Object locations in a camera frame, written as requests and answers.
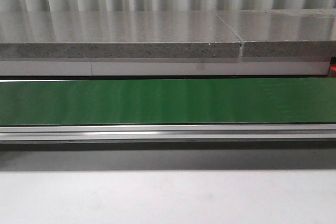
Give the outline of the green conveyor belt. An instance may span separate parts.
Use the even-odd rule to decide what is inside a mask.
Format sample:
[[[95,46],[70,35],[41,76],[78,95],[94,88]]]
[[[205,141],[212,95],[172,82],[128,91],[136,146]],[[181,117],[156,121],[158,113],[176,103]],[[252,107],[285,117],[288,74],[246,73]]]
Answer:
[[[333,123],[334,78],[1,83],[1,125]]]

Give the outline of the grey stone slab left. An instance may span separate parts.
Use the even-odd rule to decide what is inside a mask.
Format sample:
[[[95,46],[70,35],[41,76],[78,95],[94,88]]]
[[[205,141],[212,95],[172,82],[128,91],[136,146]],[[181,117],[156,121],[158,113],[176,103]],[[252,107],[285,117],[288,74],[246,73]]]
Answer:
[[[2,58],[236,58],[239,53],[239,39],[213,11],[1,12]]]

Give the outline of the grey stone slab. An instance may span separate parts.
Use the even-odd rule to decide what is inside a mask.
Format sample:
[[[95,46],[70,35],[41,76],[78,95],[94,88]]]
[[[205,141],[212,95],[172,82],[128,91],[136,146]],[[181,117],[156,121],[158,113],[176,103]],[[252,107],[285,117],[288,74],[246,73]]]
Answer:
[[[218,11],[242,43],[243,58],[335,57],[334,9]]]
[[[236,58],[239,53],[239,39],[213,11],[1,12],[2,58]]]

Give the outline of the grey stone slab right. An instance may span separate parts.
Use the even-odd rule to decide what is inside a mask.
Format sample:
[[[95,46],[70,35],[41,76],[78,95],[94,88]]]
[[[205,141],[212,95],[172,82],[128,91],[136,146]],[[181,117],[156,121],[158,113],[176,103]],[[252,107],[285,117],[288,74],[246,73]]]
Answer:
[[[218,11],[242,43],[243,58],[335,57],[334,9]]]

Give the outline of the white panel under slab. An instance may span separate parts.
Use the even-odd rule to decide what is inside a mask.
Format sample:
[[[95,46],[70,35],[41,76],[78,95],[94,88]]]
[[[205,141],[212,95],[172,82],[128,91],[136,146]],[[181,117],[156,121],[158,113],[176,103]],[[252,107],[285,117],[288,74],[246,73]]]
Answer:
[[[2,60],[1,76],[276,76],[325,75],[322,59]]]

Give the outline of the red object at right edge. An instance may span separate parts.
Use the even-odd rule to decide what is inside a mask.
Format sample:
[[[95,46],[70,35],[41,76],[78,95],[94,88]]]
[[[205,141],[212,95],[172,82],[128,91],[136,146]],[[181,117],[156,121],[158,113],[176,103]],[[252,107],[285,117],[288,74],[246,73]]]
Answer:
[[[332,77],[332,78],[336,77],[336,63],[333,63],[330,65],[328,77]]]

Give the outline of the aluminium conveyor side rail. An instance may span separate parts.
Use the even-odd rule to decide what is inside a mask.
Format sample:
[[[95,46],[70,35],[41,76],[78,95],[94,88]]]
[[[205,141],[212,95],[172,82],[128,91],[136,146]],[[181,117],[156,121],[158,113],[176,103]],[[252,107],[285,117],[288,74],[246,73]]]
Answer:
[[[335,124],[2,126],[2,144],[334,141]]]

